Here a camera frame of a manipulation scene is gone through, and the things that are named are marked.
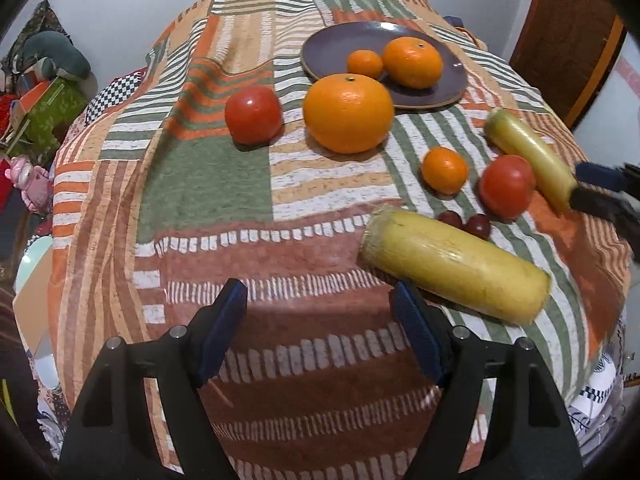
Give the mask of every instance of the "checkered fabric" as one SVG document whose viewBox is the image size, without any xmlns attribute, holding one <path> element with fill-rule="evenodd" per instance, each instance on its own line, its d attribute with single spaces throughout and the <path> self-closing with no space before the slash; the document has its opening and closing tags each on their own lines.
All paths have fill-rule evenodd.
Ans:
<svg viewBox="0 0 640 480">
<path fill-rule="evenodd" d="M 126 101 L 144 79 L 146 67 L 114 79 L 107 88 L 94 97 L 86 108 L 85 126 L 93 123 L 107 108 Z"/>
</svg>

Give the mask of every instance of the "green box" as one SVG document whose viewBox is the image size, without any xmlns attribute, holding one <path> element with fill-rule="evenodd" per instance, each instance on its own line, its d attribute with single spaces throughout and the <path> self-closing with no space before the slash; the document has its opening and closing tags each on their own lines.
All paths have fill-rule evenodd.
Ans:
<svg viewBox="0 0 640 480">
<path fill-rule="evenodd" d="M 46 163 L 60 147 L 53 135 L 54 127 L 60 123 L 71 126 L 85 107 L 86 99 L 75 82 L 55 78 L 26 113 L 7 155 L 28 153 L 35 163 Z"/>
</svg>

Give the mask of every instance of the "purple plate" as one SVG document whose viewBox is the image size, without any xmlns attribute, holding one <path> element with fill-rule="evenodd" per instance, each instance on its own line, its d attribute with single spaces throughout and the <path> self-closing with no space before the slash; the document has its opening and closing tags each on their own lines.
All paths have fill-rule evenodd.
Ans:
<svg viewBox="0 0 640 480">
<path fill-rule="evenodd" d="M 391 81 L 384 72 L 379 81 L 386 86 L 396 108 L 441 108 L 462 97 L 466 89 L 466 70 L 446 46 L 423 32 L 395 23 L 349 22 L 318 30 L 302 46 L 302 66 L 315 78 L 347 72 L 347 57 L 354 50 L 367 49 L 382 54 L 395 38 L 412 36 L 431 43 L 442 56 L 442 78 L 431 88 L 414 90 Z"/>
</svg>

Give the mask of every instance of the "orange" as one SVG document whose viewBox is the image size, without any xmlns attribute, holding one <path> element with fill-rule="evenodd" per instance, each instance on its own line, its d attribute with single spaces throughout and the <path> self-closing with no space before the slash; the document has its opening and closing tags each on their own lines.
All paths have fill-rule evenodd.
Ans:
<svg viewBox="0 0 640 480">
<path fill-rule="evenodd" d="M 359 153 L 386 139 L 394 104 L 388 90 L 370 77 L 333 74 L 311 85 L 302 115 L 319 144 L 336 153 Z"/>
<path fill-rule="evenodd" d="M 391 79 L 418 90 L 435 85 L 444 68 L 435 47 L 421 38 L 410 36 L 387 43 L 382 61 Z"/>
<path fill-rule="evenodd" d="M 382 58 L 373 50 L 354 50 L 347 58 L 347 72 L 378 79 L 384 70 Z"/>
<path fill-rule="evenodd" d="M 469 175 L 465 160 L 453 150 L 442 146 L 427 153 L 421 169 L 424 181 L 445 195 L 459 192 Z"/>
</svg>

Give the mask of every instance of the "cherry tomato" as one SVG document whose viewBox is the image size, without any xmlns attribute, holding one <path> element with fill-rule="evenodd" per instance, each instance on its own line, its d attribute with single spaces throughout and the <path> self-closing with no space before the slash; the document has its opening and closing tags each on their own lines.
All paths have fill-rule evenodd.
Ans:
<svg viewBox="0 0 640 480">
<path fill-rule="evenodd" d="M 514 220 L 529 207 L 536 177 L 521 156 L 501 155 L 480 177 L 480 200 L 489 211 L 504 220 Z"/>
<path fill-rule="evenodd" d="M 473 215 L 465 225 L 465 231 L 473 236 L 488 240 L 491 235 L 491 223 L 486 215 Z"/>
<path fill-rule="evenodd" d="M 282 129 L 282 106 L 271 88 L 247 86 L 226 101 L 225 122 L 235 142 L 264 144 Z"/>
<path fill-rule="evenodd" d="M 462 229 L 462 226 L 464 225 L 464 222 L 462 221 L 462 218 L 460 218 L 460 215 L 455 211 L 451 211 L 449 209 L 440 213 L 436 217 L 436 220 L 439 222 L 443 222 L 444 224 L 457 227 L 458 229 Z"/>
</svg>

